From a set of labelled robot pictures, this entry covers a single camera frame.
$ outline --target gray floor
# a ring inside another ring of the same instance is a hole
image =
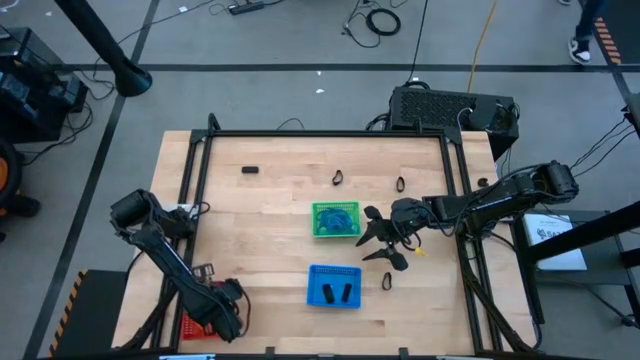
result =
[[[91,4],[120,39],[142,25],[150,0],[92,0]],[[161,0],[155,20],[192,7],[195,0]],[[398,9],[401,32],[383,38],[376,49],[361,49],[342,36],[341,24],[353,1],[287,0],[263,11],[232,17],[211,16],[208,6],[152,27],[141,63],[145,64],[407,64],[413,57],[422,2]],[[420,64],[470,64],[489,14],[491,0],[431,0],[418,55]],[[480,51],[480,64],[569,64],[565,40],[579,17],[579,7],[555,0],[500,1]],[[89,64],[96,54],[52,0],[23,0],[0,13],[4,26],[30,26],[68,63]],[[375,40],[354,22],[362,41]],[[137,35],[123,42],[131,54]],[[594,64],[605,64],[594,46]],[[80,234],[63,291],[41,347],[53,336],[67,290],[85,268],[126,269],[132,248],[113,236],[107,222],[114,201],[135,188],[148,188],[162,133],[204,127],[215,112],[227,129],[273,129],[290,117],[307,129],[362,129],[386,110],[394,86],[406,72],[155,72],[143,96],[127,99]],[[109,73],[99,73],[109,78]],[[432,88],[464,91],[466,72],[416,73]],[[625,74],[632,91],[640,75]],[[91,85],[97,93],[104,88]],[[607,73],[477,73],[474,92],[514,96],[522,108],[520,139],[512,166],[557,159],[572,163],[621,119],[624,101]],[[34,219],[2,219],[8,239],[0,244],[0,357],[22,357],[53,270],[69,232],[111,115],[115,95],[91,102],[94,125],[69,146],[57,148],[25,169],[25,191],[40,199]],[[42,144],[30,145],[40,148]],[[637,138],[630,137],[593,171],[579,178],[581,194],[567,209],[617,209],[640,198]],[[628,235],[625,246],[638,246]],[[624,292],[598,291],[623,311]],[[580,289],[541,286],[549,323],[542,349],[552,354],[631,359],[640,332],[618,326],[615,317]]]

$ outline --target sneaker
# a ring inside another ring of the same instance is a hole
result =
[[[591,61],[589,53],[589,41],[577,41],[576,38],[569,40],[569,57],[576,64],[586,65]]]

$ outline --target green plastic bin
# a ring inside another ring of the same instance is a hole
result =
[[[351,228],[340,232],[332,232],[325,227],[318,228],[322,212],[330,209],[344,210],[351,218]],[[317,238],[360,236],[360,204],[357,201],[313,203],[311,204],[311,227],[313,236]]]

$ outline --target wooden table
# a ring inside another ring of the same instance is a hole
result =
[[[178,198],[189,132],[165,133],[151,191],[163,204]],[[463,133],[472,185],[481,177],[497,180],[485,133]],[[189,192],[193,201],[197,168]],[[452,160],[455,150],[450,147]],[[456,189],[462,193],[456,162]],[[240,167],[257,165],[258,175]],[[337,169],[344,181],[331,184]],[[406,190],[398,194],[398,176]],[[287,354],[397,354],[399,347],[420,354],[472,354],[473,345],[455,239],[423,229],[420,257],[407,253],[409,268],[393,271],[385,260],[363,262],[382,247],[372,240],[356,248],[355,239],[314,239],[311,203],[359,201],[389,216],[400,197],[444,195],[440,146],[426,138],[238,138],[216,137],[204,200],[211,211],[199,225],[193,265],[213,263],[215,278],[234,277],[253,303],[246,337],[222,341],[182,341],[181,352],[264,353],[274,346]],[[361,216],[364,228],[366,218]],[[496,232],[510,239],[508,228]],[[496,305],[529,344],[535,342],[531,316],[515,254],[485,240],[485,254]],[[357,266],[363,270],[362,308],[336,310],[306,304],[311,264]],[[381,289],[383,274],[393,273],[393,289]],[[143,256],[131,272],[113,346],[126,342],[158,301],[161,272]],[[486,313],[479,302],[483,343],[490,348]],[[241,301],[245,317],[245,303]],[[167,311],[163,345],[168,345],[174,307]]]

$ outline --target blue plastic bin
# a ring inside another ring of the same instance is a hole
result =
[[[327,303],[322,285],[331,285],[333,304]],[[344,286],[351,284],[349,300],[342,302]],[[307,304],[343,309],[359,309],[362,298],[362,269],[351,266],[311,265],[309,268],[309,285],[307,286]]]

